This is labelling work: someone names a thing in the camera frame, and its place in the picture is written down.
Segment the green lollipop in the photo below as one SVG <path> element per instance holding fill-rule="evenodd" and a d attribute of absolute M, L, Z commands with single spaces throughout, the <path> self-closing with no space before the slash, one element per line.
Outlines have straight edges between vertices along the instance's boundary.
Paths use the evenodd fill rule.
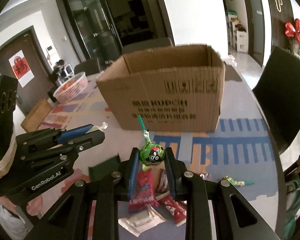
<path fill-rule="evenodd" d="M 245 186 L 245 185 L 254 185 L 254 181 L 248 181 L 248 180 L 234 180 L 233 178 L 229 176 L 224 176 L 222 180 L 227 180 L 230 184 L 234 186 Z"/>
<path fill-rule="evenodd" d="M 160 165 L 164 161 L 165 150 L 161 145 L 156 144 L 151 140 L 149 130 L 146 129 L 141 115 L 138 115 L 138 121 L 145 140 L 145 144 L 139 152 L 139 160 L 142 162 L 142 170 L 147 171 L 152 167 Z"/>

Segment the small striped snack packet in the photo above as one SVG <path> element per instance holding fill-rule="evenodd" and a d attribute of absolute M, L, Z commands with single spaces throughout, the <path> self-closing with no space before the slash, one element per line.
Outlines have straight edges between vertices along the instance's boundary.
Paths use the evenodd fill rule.
<path fill-rule="evenodd" d="M 158 193 L 164 193 L 164 192 L 169 191 L 167 173 L 166 173 L 165 169 L 160 170 L 159 184 L 157 186 L 156 191 Z"/>

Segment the dark green packet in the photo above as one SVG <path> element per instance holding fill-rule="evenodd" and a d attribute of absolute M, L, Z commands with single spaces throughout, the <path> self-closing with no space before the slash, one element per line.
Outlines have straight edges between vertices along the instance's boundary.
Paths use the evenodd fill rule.
<path fill-rule="evenodd" d="M 88 167 L 90 182 L 101 180 L 112 172 L 117 171 L 120 163 L 120 156 L 117 155 L 93 167 Z"/>

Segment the woven wicker box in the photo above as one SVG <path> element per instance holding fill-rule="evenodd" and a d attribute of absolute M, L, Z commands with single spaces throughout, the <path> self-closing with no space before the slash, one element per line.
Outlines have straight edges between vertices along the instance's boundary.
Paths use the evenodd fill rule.
<path fill-rule="evenodd" d="M 52 106 L 48 103 L 47 99 L 39 100 L 23 120 L 21 127 L 25 132 L 37 131 L 41 123 L 51 111 Z"/>

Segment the red white snack packet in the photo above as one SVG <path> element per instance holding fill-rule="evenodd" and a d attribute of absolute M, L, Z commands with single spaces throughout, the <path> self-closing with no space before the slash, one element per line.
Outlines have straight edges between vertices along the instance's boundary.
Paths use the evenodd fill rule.
<path fill-rule="evenodd" d="M 156 200 L 163 204 L 174 218 L 176 226 L 181 226 L 186 223 L 186 209 L 181 204 L 176 202 L 169 192 L 165 192 L 156 197 Z"/>

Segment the pink plastic basket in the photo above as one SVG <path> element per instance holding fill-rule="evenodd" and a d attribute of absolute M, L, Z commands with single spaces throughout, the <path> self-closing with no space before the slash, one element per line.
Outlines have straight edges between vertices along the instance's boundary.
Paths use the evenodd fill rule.
<path fill-rule="evenodd" d="M 60 103 L 67 103 L 77 97 L 88 86 L 85 72 L 80 72 L 63 83 L 53 94 L 53 97 Z"/>

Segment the white snack sachet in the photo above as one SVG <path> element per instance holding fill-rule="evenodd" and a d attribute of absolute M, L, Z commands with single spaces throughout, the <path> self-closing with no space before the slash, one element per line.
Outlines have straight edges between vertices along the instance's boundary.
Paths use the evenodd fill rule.
<path fill-rule="evenodd" d="M 150 205 L 147 206 L 147 209 L 135 213 L 130 217 L 118 219 L 118 223 L 135 237 L 139 237 L 143 232 L 166 221 L 167 220 Z"/>

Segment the green lollipop on table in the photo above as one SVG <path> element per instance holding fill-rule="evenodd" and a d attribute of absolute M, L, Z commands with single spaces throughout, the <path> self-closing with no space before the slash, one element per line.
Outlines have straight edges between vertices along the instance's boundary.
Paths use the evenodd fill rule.
<path fill-rule="evenodd" d="M 248 180 L 234 180 L 233 178 L 229 176 L 224 176 L 222 180 L 227 180 L 230 184 L 234 186 L 245 186 L 245 185 L 254 185 L 254 181 L 248 181 Z"/>

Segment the colourful patterned tablecloth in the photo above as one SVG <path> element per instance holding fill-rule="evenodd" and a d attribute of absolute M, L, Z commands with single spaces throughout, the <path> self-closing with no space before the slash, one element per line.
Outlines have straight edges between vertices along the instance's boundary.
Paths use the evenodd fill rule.
<path fill-rule="evenodd" d="M 75 179 L 87 179 L 90 167 L 114 156 L 126 160 L 132 148 L 143 142 L 140 130 L 126 131 L 119 126 L 94 80 L 82 94 L 58 106 L 46 117 L 44 128 L 72 129 L 103 122 L 108 123 L 105 141 L 83 152 L 75 162 L 74 174 L 44 193 L 43 211 L 47 211 Z M 278 236 L 283 235 L 279 157 L 251 89 L 234 68 L 226 68 L 221 116 L 214 132 L 152 132 L 151 138 L 171 147 L 189 170 L 208 173 L 213 181 L 223 176 L 251 181 L 250 185 L 239 188 L 240 193 Z"/>

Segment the red paper door decoration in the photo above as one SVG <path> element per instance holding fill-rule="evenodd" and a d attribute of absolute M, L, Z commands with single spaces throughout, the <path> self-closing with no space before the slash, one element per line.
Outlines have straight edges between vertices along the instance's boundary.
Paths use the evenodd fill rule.
<path fill-rule="evenodd" d="M 31 80 L 34 79 L 34 74 L 29 67 L 22 50 L 10 57 L 8 61 L 22 88 L 24 88 Z"/>

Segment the brown cardboard box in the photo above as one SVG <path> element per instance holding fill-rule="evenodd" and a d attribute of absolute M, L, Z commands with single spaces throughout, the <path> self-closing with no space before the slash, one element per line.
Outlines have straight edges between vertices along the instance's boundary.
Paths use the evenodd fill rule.
<path fill-rule="evenodd" d="M 212 132 L 225 82 L 220 55 L 205 44 L 124 54 L 96 80 L 122 129 Z"/>

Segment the black chair right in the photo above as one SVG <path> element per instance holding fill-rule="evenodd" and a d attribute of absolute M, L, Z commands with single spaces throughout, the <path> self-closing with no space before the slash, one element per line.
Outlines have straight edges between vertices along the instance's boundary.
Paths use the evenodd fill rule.
<path fill-rule="evenodd" d="M 300 130 L 300 59 L 274 48 L 253 93 L 282 154 Z"/>

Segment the white shelf unit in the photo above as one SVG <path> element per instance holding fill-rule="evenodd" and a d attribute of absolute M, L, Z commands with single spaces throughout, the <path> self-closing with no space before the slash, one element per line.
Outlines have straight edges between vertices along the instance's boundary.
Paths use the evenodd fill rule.
<path fill-rule="evenodd" d="M 248 52 L 247 31 L 235 11 L 226 12 L 228 44 L 239 52 Z"/>

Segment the red flower decoration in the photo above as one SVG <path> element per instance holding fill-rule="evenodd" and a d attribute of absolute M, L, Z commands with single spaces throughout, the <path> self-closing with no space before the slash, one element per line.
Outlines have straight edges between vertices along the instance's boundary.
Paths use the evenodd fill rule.
<path fill-rule="evenodd" d="M 300 20 L 298 18 L 295 19 L 294 23 L 285 23 L 285 35 L 295 38 L 300 44 Z"/>

